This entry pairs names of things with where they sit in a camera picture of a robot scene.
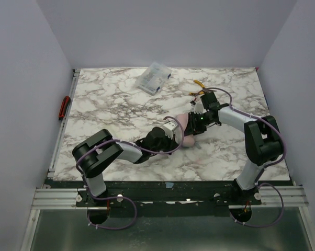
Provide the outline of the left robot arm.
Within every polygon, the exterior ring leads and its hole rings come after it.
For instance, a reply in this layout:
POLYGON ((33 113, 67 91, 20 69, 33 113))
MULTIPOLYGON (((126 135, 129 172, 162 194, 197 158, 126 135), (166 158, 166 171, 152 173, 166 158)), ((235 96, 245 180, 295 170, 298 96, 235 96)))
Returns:
POLYGON ((172 132, 168 137, 159 127, 154 127, 146 137, 133 143, 116 140, 108 130, 102 129, 77 145, 72 155, 85 185, 94 197, 99 197, 107 190, 103 171, 115 160, 141 164, 152 156, 171 154, 178 148, 176 135, 172 132))

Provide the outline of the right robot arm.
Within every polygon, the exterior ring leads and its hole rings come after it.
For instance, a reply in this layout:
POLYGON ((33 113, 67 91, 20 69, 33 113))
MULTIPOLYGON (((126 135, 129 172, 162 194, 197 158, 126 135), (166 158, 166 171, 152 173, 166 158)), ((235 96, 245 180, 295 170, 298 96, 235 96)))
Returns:
POLYGON ((244 133, 247 162, 234 181, 238 192, 254 189, 264 170, 275 165, 279 156, 285 156, 286 147, 273 116, 257 117, 237 110, 231 103, 221 104, 213 92, 203 94, 200 103, 192 101, 192 105, 194 110, 185 116, 185 141, 212 125, 227 124, 244 133))

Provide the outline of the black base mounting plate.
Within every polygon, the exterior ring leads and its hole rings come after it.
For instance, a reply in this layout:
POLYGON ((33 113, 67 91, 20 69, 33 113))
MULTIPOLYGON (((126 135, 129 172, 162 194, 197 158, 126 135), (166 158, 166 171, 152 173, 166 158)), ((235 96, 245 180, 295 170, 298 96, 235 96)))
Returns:
POLYGON ((233 181, 108 181, 107 190, 94 199, 78 190, 79 209, 93 216, 146 218, 229 216, 229 207, 257 206, 256 188, 237 190, 233 181))

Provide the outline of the clear plastic organizer box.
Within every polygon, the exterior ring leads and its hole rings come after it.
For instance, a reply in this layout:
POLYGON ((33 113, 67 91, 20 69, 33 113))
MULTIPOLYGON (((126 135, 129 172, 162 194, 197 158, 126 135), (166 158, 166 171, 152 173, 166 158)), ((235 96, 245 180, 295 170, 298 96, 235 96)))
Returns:
POLYGON ((172 70, 167 66, 153 62, 136 80, 135 86, 154 96, 170 78, 172 70))

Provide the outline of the red black handled tool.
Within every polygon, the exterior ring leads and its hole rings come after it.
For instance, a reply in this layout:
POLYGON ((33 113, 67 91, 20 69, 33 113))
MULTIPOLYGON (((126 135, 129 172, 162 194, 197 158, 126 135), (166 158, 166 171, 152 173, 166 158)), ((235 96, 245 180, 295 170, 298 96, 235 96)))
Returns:
POLYGON ((64 119, 70 102, 71 102, 70 97, 65 96, 63 101, 62 101, 61 107, 60 107, 60 111, 59 111, 59 115, 58 115, 59 120, 64 119))

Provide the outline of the aluminium frame rail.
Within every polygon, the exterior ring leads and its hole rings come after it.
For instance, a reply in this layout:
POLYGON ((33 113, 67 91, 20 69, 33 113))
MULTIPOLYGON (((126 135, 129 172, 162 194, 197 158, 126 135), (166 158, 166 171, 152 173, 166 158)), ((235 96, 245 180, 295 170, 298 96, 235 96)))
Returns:
POLYGON ((66 210, 76 208, 77 189, 36 189, 32 201, 35 210, 66 210))

